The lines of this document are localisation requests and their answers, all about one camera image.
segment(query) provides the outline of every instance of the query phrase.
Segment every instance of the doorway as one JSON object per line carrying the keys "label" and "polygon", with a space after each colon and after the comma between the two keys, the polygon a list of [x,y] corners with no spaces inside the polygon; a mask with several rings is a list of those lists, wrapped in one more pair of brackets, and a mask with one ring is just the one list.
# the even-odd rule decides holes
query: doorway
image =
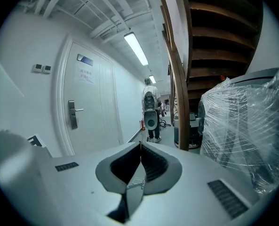
{"label": "doorway", "polygon": [[67,154],[120,145],[112,62],[94,48],[68,38],[59,67],[56,130]]}

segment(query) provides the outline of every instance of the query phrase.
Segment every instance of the baseboard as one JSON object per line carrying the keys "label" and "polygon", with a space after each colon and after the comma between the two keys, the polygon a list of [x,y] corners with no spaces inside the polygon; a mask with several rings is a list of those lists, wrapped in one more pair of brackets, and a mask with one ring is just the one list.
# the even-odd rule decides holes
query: baseboard
{"label": "baseboard", "polygon": [[139,134],[141,131],[142,131],[142,128],[140,128],[139,131],[136,132],[136,133],[134,134],[134,136],[132,136],[131,139],[127,141],[127,143],[132,142],[132,141],[135,139],[135,137],[137,137],[138,134]]}

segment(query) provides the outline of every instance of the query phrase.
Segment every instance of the fire extinguisher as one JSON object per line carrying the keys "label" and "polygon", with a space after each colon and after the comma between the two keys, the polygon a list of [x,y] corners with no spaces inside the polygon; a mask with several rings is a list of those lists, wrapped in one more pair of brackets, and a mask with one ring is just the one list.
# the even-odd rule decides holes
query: fire extinguisher
{"label": "fire extinguisher", "polygon": [[141,120],[141,130],[145,130],[144,120]]}

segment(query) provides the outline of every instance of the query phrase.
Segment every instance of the wooden staircase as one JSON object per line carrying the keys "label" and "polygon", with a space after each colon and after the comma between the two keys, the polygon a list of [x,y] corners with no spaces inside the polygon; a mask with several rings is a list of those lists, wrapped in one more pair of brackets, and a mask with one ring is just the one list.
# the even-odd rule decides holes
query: wooden staircase
{"label": "wooden staircase", "polygon": [[176,95],[179,128],[183,128],[179,148],[188,150],[189,112],[198,112],[201,96],[223,78],[245,74],[258,44],[263,5],[262,0],[176,1],[186,46],[178,51],[175,45],[175,21],[170,20],[166,0],[161,0],[163,37],[170,59],[171,97]]}
{"label": "wooden staircase", "polygon": [[192,56],[186,75],[190,111],[224,78],[243,75],[262,24],[261,0],[188,0]]}

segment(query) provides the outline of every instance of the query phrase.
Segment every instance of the black pants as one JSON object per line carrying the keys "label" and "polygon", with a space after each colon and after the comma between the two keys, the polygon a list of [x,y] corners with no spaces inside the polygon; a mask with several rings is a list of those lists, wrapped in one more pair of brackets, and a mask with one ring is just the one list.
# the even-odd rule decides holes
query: black pants
{"label": "black pants", "polygon": [[[154,129],[154,131],[155,131],[155,138],[158,139],[159,138],[159,134],[160,134],[160,131],[159,131],[159,127],[160,127],[160,123],[159,123],[159,110],[156,110],[156,113],[157,113],[157,126]],[[149,134],[149,138],[150,139],[154,138],[153,130],[148,130],[148,134]]]}

